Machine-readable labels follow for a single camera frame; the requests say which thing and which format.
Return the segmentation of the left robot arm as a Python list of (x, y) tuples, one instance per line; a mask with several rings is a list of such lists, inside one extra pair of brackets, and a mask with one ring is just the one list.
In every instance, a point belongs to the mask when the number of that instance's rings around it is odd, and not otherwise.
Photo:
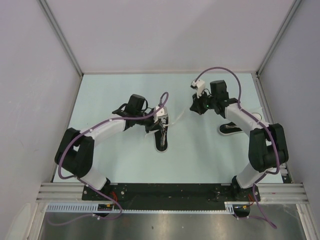
[[(149, 108), (143, 96), (133, 94), (110, 118), (85, 130), (68, 128), (54, 158), (58, 176), (63, 180), (76, 178), (92, 187), (98, 199), (107, 199), (111, 193), (110, 180), (94, 164), (95, 147), (117, 133), (140, 125), (145, 127), (146, 133), (154, 134), (156, 150), (165, 152), (168, 149), (169, 114), (165, 106), (168, 98), (168, 92), (164, 92), (159, 104)], [(69, 177), (62, 175), (62, 170), (68, 171)]]

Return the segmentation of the white shoelace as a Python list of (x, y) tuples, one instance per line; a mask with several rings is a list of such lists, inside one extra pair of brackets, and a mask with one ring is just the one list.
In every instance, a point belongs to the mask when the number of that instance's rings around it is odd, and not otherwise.
[[(182, 112), (177, 116), (177, 118), (176, 118), (174, 121), (170, 121), (170, 120), (169, 120), (169, 121), (168, 121), (168, 124), (165, 124), (164, 126), (165, 126), (165, 127), (170, 127), (170, 126), (176, 124), (176, 123), (180, 120), (180, 118), (184, 115), (186, 109), (187, 109), (187, 108), (185, 107), (185, 108), (182, 110)], [(152, 131), (146, 133), (146, 134), (144, 135), (143, 139), (145, 140), (147, 136), (153, 135), (153, 134), (155, 134), (155, 133), (158, 132), (158, 131), (159, 131), (159, 130), (157, 129), (157, 130), (152, 130)]]

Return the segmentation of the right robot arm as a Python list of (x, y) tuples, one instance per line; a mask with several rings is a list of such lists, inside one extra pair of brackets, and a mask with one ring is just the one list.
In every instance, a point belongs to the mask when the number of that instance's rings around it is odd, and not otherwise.
[(206, 93), (206, 84), (201, 79), (194, 80), (190, 86), (195, 90), (191, 111), (203, 115), (207, 110), (214, 110), (217, 115), (236, 124), (249, 138), (249, 163), (232, 178), (230, 185), (231, 196), (242, 201), (254, 183), (271, 174), (272, 169), (276, 169), (277, 174), (280, 165), (288, 161), (284, 128), (278, 123), (270, 124), (260, 120), (242, 108), (238, 99), (229, 97), (224, 80), (212, 81), (210, 94)]

